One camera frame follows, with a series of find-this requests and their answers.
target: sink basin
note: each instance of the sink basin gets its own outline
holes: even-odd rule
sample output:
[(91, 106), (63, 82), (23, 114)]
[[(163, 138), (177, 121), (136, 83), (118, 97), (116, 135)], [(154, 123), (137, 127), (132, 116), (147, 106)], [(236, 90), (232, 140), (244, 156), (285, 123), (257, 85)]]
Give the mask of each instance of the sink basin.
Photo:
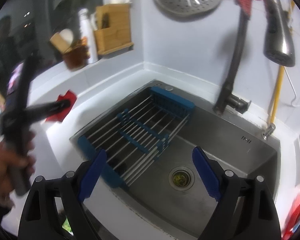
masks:
[[(163, 82), (152, 81), (97, 117), (72, 138), (74, 143), (81, 135), (87, 136), (93, 143), (96, 140), (94, 136), (100, 137), (104, 133), (102, 127), (105, 124), (113, 120), (118, 112), (135, 106), (136, 102), (146, 97), (146, 89), (153, 86), (171, 90), (171, 93), (192, 101), (195, 109), (184, 126), (178, 126), (175, 121), (171, 122), (171, 126), (164, 126), (155, 119), (149, 121), (149, 126), (158, 124), (157, 131), (171, 132), (175, 126), (180, 129), (171, 137), (170, 145), (160, 157), (131, 180), (133, 183), (130, 182), (129, 187), (113, 189), (118, 197), (154, 226), (172, 236), (179, 239), (187, 238), (185, 236), (189, 236), (189, 239), (197, 238), (217, 205), (215, 199), (208, 195), (192, 163), (193, 148), (201, 146), (210, 159), (217, 160), (223, 169), (230, 169), (239, 177), (263, 176), (275, 198), (279, 178), (280, 142), (272, 136), (264, 141), (261, 129), (243, 118), (230, 111), (218, 116), (212, 112), (213, 105), (210, 102)], [(114, 135), (108, 145), (120, 140), (116, 136), (120, 135)], [(133, 149), (133, 145), (126, 147), (127, 152)], [(122, 151), (122, 157), (116, 155), (116, 161), (109, 164), (117, 167), (118, 162), (127, 156), (127, 152)], [(107, 154), (111, 158), (114, 153), (110, 149)], [(135, 155), (116, 168), (117, 174), (125, 178), (129, 167), (142, 156), (142, 152), (135, 151)], [(239, 199), (229, 236), (234, 233), (241, 206), (242, 200)]]

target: faucet spout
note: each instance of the faucet spout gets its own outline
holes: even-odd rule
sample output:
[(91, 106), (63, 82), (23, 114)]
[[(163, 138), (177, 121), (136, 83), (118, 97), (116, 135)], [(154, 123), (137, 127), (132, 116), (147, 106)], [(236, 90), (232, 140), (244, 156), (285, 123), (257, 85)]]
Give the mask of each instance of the faucet spout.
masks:
[(295, 65), (292, 36), (280, 0), (264, 0), (268, 27), (265, 34), (264, 55), (286, 67)]

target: dish drying rack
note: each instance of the dish drying rack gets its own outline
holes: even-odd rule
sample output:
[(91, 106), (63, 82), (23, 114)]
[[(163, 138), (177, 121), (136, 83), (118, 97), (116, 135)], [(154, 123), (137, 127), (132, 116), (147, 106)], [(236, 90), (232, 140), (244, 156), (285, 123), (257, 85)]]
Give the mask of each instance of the dish drying rack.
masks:
[(159, 87), (148, 90), (148, 97), (135, 107), (78, 139), (88, 159), (100, 147), (106, 151), (102, 177), (113, 188), (131, 186), (160, 157), (194, 110), (194, 103), (178, 95)]

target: yellow pole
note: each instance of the yellow pole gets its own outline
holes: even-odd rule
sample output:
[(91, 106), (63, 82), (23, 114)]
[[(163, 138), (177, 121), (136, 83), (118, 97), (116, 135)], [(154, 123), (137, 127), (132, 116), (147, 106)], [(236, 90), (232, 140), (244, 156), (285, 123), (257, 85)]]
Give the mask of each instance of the yellow pole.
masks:
[[(291, 14), (293, 12), (294, 6), (295, 6), (295, 3), (293, 0), (291, 0), (289, 12), (288, 12), (289, 20), (291, 18)], [(271, 112), (270, 123), (274, 123), (274, 118), (275, 118), (275, 115), (277, 114), (277, 107), (278, 107), (279, 100), (280, 100), (280, 91), (281, 91), (281, 87), (282, 87), (283, 77), (284, 77), (284, 67), (280, 66), (279, 73), (277, 75), (277, 83), (276, 83), (275, 90), (274, 90), (274, 101), (273, 101), (273, 108), (272, 108), (272, 112)]]
[(283, 77), (284, 77), (284, 67), (280, 66), (279, 73), (277, 75), (277, 84), (275, 86), (274, 102), (273, 102), (270, 123), (274, 123), (274, 117), (277, 114), (277, 106), (280, 100), (280, 91), (283, 82)]

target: wooden box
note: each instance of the wooden box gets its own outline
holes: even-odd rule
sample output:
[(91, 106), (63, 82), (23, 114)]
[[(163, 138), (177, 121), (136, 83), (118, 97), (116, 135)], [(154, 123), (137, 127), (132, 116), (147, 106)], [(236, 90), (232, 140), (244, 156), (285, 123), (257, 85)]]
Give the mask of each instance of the wooden box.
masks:
[[(97, 7), (98, 30), (95, 31), (98, 54), (106, 55), (133, 45), (130, 34), (130, 5), (107, 4)], [(108, 28), (102, 28), (103, 21)]]

